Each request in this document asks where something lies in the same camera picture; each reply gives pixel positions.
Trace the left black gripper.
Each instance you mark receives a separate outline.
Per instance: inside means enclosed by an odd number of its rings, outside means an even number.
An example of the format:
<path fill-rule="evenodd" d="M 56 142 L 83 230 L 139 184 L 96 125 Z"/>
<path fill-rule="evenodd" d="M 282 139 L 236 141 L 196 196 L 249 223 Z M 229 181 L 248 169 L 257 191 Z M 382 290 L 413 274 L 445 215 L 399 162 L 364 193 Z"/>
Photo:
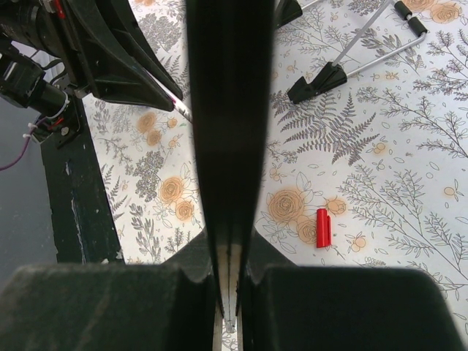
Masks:
<path fill-rule="evenodd" d="M 183 96 L 128 1 L 2 1 L 1 35 L 60 59 L 78 98 L 172 111 Z"/>

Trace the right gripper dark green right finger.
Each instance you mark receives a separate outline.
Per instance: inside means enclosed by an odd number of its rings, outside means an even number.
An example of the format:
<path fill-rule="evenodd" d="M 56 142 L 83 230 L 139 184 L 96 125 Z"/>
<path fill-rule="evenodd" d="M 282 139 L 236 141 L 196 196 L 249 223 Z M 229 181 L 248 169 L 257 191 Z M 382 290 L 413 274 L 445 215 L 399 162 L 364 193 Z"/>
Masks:
<path fill-rule="evenodd" d="M 465 349 L 421 271 L 298 266 L 255 234 L 246 273 L 241 350 Z"/>

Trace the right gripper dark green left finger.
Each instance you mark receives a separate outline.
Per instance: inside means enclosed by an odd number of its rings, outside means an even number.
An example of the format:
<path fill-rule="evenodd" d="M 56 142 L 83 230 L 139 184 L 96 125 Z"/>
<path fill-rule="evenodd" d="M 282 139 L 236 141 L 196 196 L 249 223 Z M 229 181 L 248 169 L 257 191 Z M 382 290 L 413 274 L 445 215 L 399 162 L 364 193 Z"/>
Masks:
<path fill-rule="evenodd" d="M 16 270 L 1 293 L 3 350 L 217 350 L 205 233 L 158 265 Z"/>

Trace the red marker cap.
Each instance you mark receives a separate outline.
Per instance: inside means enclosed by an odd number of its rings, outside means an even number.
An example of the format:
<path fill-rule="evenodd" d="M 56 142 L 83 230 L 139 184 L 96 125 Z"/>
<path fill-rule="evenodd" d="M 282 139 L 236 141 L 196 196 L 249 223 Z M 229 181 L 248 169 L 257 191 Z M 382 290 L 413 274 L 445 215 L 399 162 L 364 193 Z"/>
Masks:
<path fill-rule="evenodd" d="M 316 239 L 317 248 L 331 245 L 331 218 L 326 208 L 317 210 Z"/>

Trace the red whiteboard marker pen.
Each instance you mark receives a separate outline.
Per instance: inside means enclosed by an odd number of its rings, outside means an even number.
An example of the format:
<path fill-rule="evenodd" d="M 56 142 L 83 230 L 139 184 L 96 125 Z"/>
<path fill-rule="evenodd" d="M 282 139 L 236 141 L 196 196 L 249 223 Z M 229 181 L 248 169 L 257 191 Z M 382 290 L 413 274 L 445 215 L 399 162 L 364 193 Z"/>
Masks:
<path fill-rule="evenodd" d="M 174 109 L 181 114 L 189 123 L 192 123 L 191 110 L 177 97 L 171 97 Z"/>

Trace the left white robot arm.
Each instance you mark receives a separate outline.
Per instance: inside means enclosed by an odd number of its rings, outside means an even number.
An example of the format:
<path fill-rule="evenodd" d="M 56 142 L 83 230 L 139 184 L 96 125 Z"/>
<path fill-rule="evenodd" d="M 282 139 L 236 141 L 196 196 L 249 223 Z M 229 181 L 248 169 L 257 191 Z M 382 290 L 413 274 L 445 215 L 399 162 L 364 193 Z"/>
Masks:
<path fill-rule="evenodd" d="M 45 80 L 48 66 L 19 42 L 56 57 L 68 81 Z M 1 98 L 55 118 L 69 96 L 171 111 L 183 92 L 162 66 L 128 1 L 2 1 Z"/>

